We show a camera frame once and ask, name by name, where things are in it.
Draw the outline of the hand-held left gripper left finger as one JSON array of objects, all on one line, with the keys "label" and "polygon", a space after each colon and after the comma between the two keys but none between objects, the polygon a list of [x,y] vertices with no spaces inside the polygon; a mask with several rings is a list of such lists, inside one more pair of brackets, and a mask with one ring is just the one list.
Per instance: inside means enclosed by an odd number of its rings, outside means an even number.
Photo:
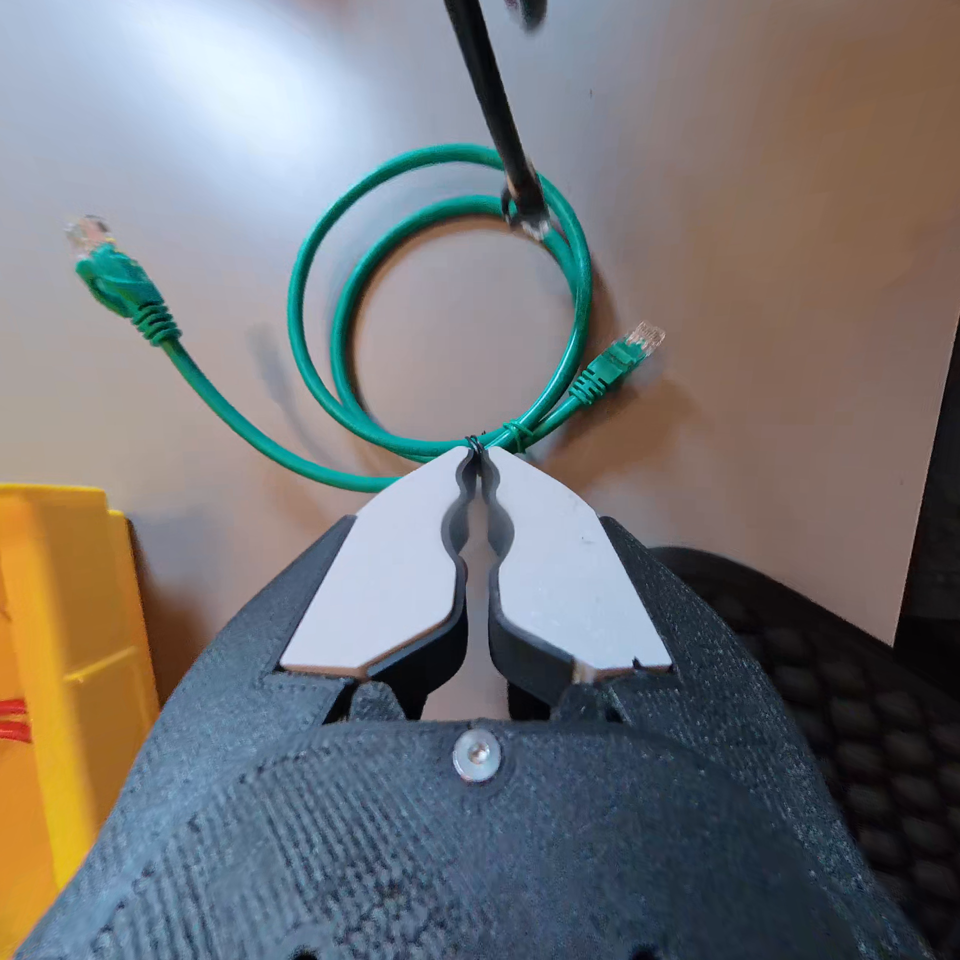
[{"label": "hand-held left gripper left finger", "polygon": [[461,668],[469,645],[469,535],[477,455],[456,446],[352,519],[279,667],[387,686],[407,716]]}]

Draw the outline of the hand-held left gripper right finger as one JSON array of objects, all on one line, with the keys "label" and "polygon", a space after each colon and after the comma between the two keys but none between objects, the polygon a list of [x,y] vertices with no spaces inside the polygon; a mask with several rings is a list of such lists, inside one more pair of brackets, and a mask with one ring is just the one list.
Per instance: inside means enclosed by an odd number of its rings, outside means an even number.
[{"label": "hand-held left gripper right finger", "polygon": [[481,465],[491,661],[555,709],[569,688],[674,661],[600,517],[578,494],[499,447]]}]

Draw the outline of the yellow plastic bin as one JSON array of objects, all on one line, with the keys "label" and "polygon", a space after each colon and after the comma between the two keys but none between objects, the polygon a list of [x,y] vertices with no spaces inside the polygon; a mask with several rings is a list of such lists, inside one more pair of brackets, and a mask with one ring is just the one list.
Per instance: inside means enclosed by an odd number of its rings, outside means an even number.
[{"label": "yellow plastic bin", "polygon": [[93,487],[3,484],[1,952],[90,851],[160,705],[129,525]]}]

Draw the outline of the black mesh chair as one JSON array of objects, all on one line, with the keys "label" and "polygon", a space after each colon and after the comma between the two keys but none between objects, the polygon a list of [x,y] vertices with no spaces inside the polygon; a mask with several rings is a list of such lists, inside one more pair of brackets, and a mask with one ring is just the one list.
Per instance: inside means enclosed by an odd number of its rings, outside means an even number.
[{"label": "black mesh chair", "polygon": [[957,959],[958,702],[759,571],[690,548],[653,553],[759,662],[870,868],[934,952]]}]

